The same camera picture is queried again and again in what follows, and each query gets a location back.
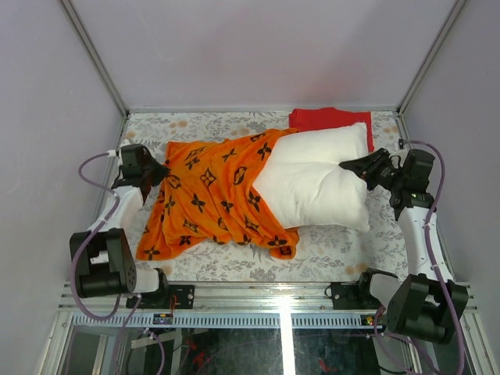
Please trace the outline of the white pillow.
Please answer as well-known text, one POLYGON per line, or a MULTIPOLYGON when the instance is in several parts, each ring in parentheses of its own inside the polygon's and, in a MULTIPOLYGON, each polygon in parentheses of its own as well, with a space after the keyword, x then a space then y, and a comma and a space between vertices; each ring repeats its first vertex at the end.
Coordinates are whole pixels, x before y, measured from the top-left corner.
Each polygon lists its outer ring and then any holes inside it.
POLYGON ((364 122, 286 135, 252 186, 285 229, 338 225, 367 232, 366 182, 340 163, 368 154, 364 122))

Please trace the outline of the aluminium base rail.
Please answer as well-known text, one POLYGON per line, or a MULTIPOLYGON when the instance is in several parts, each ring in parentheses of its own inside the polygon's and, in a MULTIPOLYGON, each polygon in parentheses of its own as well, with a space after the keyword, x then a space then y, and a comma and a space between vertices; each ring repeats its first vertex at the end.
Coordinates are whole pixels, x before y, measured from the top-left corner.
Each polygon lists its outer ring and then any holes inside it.
POLYGON ((104 327, 278 328, 290 314, 294 328, 368 329, 378 309, 335 309, 330 283, 198 282, 190 309, 127 308, 127 298, 104 327))

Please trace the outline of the orange patterned pillowcase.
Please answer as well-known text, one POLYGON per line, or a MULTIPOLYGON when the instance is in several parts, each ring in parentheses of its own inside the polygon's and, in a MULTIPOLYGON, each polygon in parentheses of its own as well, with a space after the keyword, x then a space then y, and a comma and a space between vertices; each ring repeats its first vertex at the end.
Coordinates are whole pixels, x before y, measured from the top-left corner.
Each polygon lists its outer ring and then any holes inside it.
POLYGON ((293 132, 271 129, 222 142, 169 142, 164 165, 170 172, 160 184, 136 258, 174 259, 211 240, 254 244, 274 258, 293 259, 297 230, 283 228, 252 186, 277 141, 293 132))

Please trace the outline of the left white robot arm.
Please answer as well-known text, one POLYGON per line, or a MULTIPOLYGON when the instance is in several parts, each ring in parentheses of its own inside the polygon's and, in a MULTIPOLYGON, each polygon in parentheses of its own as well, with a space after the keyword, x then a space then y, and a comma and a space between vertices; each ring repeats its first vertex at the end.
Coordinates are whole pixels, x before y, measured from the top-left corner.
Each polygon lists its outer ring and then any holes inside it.
POLYGON ((161 270, 136 267, 125 233, 151 189, 169 172, 140 144, 123 145, 82 162, 78 169, 80 178, 107 192, 109 200, 86 231, 70 238, 70 285, 75 297, 144 293, 145 301, 157 309, 170 302, 171 290, 166 285, 165 275, 161 270), (111 187, 98 184, 83 174, 88 163, 104 157, 118 159, 119 174, 111 187))

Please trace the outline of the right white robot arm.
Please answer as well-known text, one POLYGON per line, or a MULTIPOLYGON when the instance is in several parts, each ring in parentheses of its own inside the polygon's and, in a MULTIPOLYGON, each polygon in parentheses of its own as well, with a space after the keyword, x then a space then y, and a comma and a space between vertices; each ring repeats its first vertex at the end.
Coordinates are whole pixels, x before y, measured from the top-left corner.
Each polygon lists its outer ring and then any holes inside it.
POLYGON ((469 299, 445 264, 436 228, 434 196, 427 192, 434 155, 411 149, 399 162, 384 148, 360 159, 341 162, 369 190, 389 191, 404 241, 409 274, 404 280, 368 268, 356 282, 330 285, 333 307, 340 310, 376 309, 387 313, 387 328, 434 344, 449 343, 469 299))

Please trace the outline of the red folded cloth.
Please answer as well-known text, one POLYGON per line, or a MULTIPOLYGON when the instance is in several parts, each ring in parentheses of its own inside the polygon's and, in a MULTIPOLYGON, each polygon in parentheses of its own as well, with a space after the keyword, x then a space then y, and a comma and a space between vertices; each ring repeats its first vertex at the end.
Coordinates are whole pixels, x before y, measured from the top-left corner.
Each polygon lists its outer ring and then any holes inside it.
POLYGON ((374 151, 371 112, 350 112, 334 107, 294 109, 288 117, 290 128, 299 131, 337 129, 354 123, 366 124, 368 150, 374 151))

